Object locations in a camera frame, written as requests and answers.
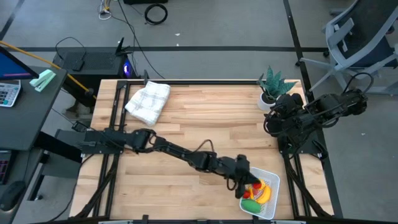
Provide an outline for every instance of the desk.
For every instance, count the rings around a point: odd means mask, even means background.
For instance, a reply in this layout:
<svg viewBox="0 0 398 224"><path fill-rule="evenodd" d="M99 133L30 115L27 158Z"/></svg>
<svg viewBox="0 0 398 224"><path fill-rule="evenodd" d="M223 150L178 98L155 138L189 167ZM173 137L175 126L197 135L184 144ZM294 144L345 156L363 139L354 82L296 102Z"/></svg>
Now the desk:
<svg viewBox="0 0 398 224"><path fill-rule="evenodd" d="M290 93L299 93L304 99L300 81L294 81L298 83ZM109 126L116 84L117 80L101 82L91 123L97 130ZM132 86L129 98L142 87ZM117 124L124 96L121 91ZM211 139L218 156L245 154L251 166L277 174L280 189L275 218L291 219L284 162L276 139L263 130L264 115L257 107L260 94L256 85L172 85L170 98L152 129L191 150L204 139ZM145 127L129 114L126 124L127 132ZM76 215L96 190L102 157L93 156L81 168L70 216ZM300 158L308 190L327 212L333 213L321 162L310 155ZM303 214L302 202L297 198ZM240 210L239 201L222 177L197 172L186 162L163 153L137 155L125 150L119 160L110 219L140 220L144 214L151 220L251 219L250 214Z"/></svg>
<svg viewBox="0 0 398 224"><path fill-rule="evenodd" d="M51 69L57 75L40 93L29 85L30 80L22 80L23 90L16 104L12 108L0 107L0 149L19 151L11 169L11 173L9 174L7 184L0 185L0 196L7 189L9 184L23 179L30 153L29 166L25 177L25 184L26 186L29 185L32 175L44 152L42 149L32 149L32 147L38 144L41 145L41 142L37 142L37 138L40 135L40 130L42 129L44 121L67 75L66 70L33 66L30 68L37 73L42 73L46 69ZM0 210L1 223L12 222L22 202L22 198L23 197L20 198L19 202L12 210L8 212Z"/></svg>

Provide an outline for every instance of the green leaves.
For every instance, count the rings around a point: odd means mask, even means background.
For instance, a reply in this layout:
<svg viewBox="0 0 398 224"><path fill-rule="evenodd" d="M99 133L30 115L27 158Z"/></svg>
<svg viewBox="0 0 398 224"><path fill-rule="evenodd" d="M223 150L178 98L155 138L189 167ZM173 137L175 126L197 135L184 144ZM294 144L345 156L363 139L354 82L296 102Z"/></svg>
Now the green leaves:
<svg viewBox="0 0 398 224"><path fill-rule="evenodd" d="M285 78L281 79L281 76L282 72L278 72L274 76L274 71L272 71L271 66L268 66L266 82L264 83L262 81L264 74L258 79L257 83L261 86L268 98L276 99L278 96L287 93L296 84L296 82L285 83Z"/></svg>

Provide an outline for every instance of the keyboard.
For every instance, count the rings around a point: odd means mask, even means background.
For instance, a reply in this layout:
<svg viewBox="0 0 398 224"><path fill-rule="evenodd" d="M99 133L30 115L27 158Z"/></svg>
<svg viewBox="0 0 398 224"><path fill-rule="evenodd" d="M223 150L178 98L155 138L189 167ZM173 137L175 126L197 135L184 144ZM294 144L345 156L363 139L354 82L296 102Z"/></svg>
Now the keyboard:
<svg viewBox="0 0 398 224"><path fill-rule="evenodd" d="M20 85L0 83L0 106L14 106L20 89Z"/></svg>
<svg viewBox="0 0 398 224"><path fill-rule="evenodd" d="M0 185L7 183L8 175L14 163L16 152L11 150L0 150Z"/></svg>

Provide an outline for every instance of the white towel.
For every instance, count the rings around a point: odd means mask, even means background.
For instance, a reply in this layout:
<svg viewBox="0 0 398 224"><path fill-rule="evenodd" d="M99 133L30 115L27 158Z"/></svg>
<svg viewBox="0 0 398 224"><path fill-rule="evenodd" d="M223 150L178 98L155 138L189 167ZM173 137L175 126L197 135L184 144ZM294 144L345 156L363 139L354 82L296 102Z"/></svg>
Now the white towel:
<svg viewBox="0 0 398 224"><path fill-rule="evenodd" d="M138 90L124 107L132 116L145 122L148 126L155 125L170 95L170 86L148 82Z"/></svg>

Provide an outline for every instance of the white plant pot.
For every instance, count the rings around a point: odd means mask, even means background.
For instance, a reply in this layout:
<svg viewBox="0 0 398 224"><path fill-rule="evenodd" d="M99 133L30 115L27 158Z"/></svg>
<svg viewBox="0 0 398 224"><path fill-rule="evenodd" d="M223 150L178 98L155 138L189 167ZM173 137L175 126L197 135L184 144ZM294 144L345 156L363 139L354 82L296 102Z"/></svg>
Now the white plant pot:
<svg viewBox="0 0 398 224"><path fill-rule="evenodd" d="M275 103L272 103L272 104L268 104L268 103L266 103L266 102L264 102L263 100L262 100L262 93L260 94L260 97L259 97L259 99L257 100L257 106L260 108L260 110L263 110L263 111L270 111L271 110L271 107L272 106L275 106Z"/></svg>

